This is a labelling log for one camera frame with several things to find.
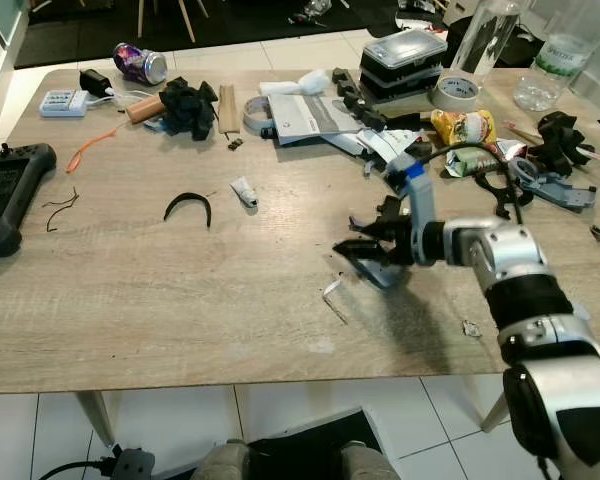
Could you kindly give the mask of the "wooden table leg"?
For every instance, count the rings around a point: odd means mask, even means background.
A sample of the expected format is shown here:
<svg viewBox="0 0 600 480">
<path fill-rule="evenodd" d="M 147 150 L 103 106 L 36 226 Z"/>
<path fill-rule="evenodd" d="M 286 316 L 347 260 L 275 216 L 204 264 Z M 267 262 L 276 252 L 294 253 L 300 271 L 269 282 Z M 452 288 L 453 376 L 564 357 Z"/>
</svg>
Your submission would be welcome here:
<svg viewBox="0 0 600 480">
<path fill-rule="evenodd" d="M 498 425 L 509 419 L 504 378 L 500 374 L 478 376 L 475 380 L 475 406 L 480 415 L 479 428 L 483 433 L 492 433 Z"/>
<path fill-rule="evenodd" d="M 81 411 L 84 412 L 100 443 L 105 447 L 116 445 L 113 422 L 109 416 L 108 404 L 105 402 L 102 390 L 79 390 L 79 392 L 73 393 L 73 396 L 79 402 Z"/>
</svg>

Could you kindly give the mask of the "small white tube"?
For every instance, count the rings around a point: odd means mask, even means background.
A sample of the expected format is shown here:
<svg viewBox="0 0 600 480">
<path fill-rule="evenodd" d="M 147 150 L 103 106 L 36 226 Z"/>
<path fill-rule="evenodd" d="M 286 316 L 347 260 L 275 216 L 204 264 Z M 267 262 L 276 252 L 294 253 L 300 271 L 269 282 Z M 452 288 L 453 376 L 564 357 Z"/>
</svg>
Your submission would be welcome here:
<svg viewBox="0 0 600 480">
<path fill-rule="evenodd" d="M 259 198 L 256 195 L 255 189 L 251 187 L 249 180 L 245 177 L 239 177 L 231 180 L 230 187 L 236 196 L 239 197 L 241 205 L 246 209 L 256 209 L 258 207 Z"/>
</svg>

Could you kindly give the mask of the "clear bottle with green label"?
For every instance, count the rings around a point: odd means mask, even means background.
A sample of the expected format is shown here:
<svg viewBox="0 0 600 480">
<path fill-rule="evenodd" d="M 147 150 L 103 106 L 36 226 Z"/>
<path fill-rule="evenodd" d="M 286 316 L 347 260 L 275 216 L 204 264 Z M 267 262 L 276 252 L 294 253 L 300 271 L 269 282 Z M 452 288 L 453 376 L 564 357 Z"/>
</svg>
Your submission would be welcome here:
<svg viewBox="0 0 600 480">
<path fill-rule="evenodd" d="M 587 67 L 600 46 L 600 0 L 555 0 L 544 44 L 512 92 L 519 108 L 543 113 Z"/>
</svg>

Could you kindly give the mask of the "white battery charger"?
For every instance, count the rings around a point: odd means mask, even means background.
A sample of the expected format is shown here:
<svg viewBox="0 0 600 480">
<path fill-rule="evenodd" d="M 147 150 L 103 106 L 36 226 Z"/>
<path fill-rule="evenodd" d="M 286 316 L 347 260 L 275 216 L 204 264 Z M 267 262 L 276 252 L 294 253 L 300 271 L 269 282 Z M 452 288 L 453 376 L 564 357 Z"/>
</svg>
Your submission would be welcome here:
<svg viewBox="0 0 600 480">
<path fill-rule="evenodd" d="M 82 90 L 49 90 L 39 102 L 44 118 L 82 118 L 88 111 L 90 93 Z"/>
</svg>

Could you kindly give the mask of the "beige masking tape roll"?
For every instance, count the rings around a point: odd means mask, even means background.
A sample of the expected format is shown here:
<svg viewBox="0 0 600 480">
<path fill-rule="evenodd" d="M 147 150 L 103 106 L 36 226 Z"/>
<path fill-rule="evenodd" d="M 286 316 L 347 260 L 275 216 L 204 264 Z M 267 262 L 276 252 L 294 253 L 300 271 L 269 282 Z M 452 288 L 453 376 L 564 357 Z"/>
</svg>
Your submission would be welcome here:
<svg viewBox="0 0 600 480">
<path fill-rule="evenodd" d="M 446 113 L 472 113 L 480 95 L 480 86 L 465 76 L 441 76 L 429 93 L 434 108 Z"/>
</svg>

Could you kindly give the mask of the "black power adapter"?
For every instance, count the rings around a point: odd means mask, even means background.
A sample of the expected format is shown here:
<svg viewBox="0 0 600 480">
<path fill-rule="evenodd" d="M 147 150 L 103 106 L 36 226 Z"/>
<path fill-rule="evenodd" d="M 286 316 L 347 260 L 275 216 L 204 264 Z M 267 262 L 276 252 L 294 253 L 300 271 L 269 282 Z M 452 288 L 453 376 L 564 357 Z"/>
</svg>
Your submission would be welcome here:
<svg viewBox="0 0 600 480">
<path fill-rule="evenodd" d="M 116 96 L 111 79 L 103 76 L 94 69 L 84 69 L 79 72 L 80 90 L 90 93 L 95 99 L 111 99 Z"/>
</svg>

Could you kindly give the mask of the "black plastic clamp part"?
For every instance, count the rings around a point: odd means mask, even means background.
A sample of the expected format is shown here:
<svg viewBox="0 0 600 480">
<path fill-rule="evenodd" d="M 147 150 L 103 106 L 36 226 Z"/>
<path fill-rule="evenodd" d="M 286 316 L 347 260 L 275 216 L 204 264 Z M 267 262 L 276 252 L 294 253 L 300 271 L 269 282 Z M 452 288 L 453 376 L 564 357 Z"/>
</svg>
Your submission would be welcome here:
<svg viewBox="0 0 600 480">
<path fill-rule="evenodd" d="M 575 123 L 575 116 L 564 111 L 543 115 L 536 125 L 541 145 L 529 148 L 529 159 L 561 177 L 570 177 L 575 166 L 587 164 L 591 160 L 587 152 L 592 152 L 592 147 L 584 145 L 584 134 L 576 131 Z"/>
</svg>

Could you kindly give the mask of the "white crumpled tissue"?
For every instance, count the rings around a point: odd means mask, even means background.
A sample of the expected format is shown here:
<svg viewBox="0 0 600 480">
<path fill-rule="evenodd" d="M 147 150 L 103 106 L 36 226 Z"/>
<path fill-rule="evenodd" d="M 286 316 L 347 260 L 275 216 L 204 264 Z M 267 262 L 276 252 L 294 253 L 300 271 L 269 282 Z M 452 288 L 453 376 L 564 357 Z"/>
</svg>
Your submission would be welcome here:
<svg viewBox="0 0 600 480">
<path fill-rule="evenodd" d="M 271 95 L 319 95 L 327 90 L 331 78 L 327 70 L 314 69 L 301 76 L 296 81 L 271 81 L 260 82 L 258 91 L 260 96 Z"/>
</svg>

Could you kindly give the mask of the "black box with clear lid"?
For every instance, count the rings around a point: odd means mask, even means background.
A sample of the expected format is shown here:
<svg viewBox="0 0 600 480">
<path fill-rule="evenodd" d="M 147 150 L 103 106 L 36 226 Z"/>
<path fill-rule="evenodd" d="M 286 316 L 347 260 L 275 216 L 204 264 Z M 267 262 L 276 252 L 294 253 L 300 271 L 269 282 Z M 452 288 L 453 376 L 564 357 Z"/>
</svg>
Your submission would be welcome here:
<svg viewBox="0 0 600 480">
<path fill-rule="evenodd" d="M 431 90 L 443 72 L 445 40 L 427 29 L 404 29 L 376 38 L 361 50 L 361 86 L 377 99 Z"/>
</svg>

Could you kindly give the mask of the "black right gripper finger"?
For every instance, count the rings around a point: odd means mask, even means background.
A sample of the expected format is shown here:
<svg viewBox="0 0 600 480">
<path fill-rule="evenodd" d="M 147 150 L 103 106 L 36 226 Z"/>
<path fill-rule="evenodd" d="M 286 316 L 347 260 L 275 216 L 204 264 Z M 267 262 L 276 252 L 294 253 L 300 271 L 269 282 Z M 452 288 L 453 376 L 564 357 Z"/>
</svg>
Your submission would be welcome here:
<svg viewBox="0 0 600 480">
<path fill-rule="evenodd" d="M 347 261 L 376 262 L 379 265 L 391 265 L 390 252 L 377 239 L 344 239 L 333 246 L 333 251 L 345 257 Z"/>
<path fill-rule="evenodd" d="M 402 236 L 402 200 L 400 197 L 386 196 L 376 209 L 374 221 L 360 221 L 355 216 L 349 218 L 349 229 L 374 239 L 399 239 Z"/>
</svg>

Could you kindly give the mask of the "grey robot foot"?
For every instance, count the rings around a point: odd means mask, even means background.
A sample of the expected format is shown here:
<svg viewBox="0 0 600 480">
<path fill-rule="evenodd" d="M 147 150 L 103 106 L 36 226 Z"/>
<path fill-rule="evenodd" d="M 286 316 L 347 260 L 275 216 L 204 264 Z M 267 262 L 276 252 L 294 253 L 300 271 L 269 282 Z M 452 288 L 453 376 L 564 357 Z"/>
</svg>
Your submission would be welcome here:
<svg viewBox="0 0 600 480">
<path fill-rule="evenodd" d="M 363 442 L 347 442 L 338 453 L 341 480 L 401 480 L 391 462 Z"/>
<path fill-rule="evenodd" d="M 250 445 L 233 439 L 217 445 L 201 460 L 189 480 L 250 480 Z"/>
</svg>

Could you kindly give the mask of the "grey left robot foot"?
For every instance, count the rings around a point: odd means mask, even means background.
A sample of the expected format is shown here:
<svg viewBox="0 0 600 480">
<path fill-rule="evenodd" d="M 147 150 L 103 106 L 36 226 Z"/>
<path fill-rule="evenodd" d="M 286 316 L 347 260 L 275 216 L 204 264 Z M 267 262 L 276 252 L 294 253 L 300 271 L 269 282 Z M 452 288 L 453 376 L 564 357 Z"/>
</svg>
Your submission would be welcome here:
<svg viewBox="0 0 600 480">
<path fill-rule="evenodd" d="M 217 445 L 201 460 L 189 480 L 250 480 L 250 445 L 233 439 Z"/>
</svg>

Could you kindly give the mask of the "wooden chopsticks pair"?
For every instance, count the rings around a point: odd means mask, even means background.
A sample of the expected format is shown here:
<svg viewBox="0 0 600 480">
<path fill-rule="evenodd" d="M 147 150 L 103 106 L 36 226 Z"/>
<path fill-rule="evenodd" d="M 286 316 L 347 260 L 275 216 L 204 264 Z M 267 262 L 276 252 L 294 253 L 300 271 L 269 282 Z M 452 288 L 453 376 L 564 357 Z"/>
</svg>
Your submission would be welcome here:
<svg viewBox="0 0 600 480">
<path fill-rule="evenodd" d="M 239 102 L 236 101 L 235 87 L 221 84 L 218 90 L 217 128 L 227 140 L 241 129 Z"/>
</svg>

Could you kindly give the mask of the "black floor mat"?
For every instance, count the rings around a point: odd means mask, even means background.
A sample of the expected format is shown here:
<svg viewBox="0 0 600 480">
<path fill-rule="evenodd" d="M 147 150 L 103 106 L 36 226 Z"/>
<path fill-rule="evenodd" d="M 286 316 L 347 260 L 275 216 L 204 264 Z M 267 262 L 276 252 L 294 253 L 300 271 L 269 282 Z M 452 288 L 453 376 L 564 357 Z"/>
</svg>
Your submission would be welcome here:
<svg viewBox="0 0 600 480">
<path fill-rule="evenodd" d="M 246 480 L 344 480 L 340 451 L 350 442 L 381 451 L 364 410 L 337 413 L 331 419 L 250 442 Z"/>
</svg>

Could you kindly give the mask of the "grey blue plastic tool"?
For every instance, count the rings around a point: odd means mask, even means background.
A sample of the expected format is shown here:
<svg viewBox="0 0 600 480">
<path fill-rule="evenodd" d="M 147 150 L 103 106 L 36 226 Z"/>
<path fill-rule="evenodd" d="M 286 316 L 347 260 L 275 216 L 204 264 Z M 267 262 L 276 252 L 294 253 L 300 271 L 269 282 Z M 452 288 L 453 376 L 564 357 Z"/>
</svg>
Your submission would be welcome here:
<svg viewBox="0 0 600 480">
<path fill-rule="evenodd" d="M 565 182 L 559 173 L 539 172 L 532 161 L 515 157 L 509 161 L 509 169 L 524 191 L 573 212 L 592 209 L 596 201 L 596 187 L 575 188 Z"/>
</svg>

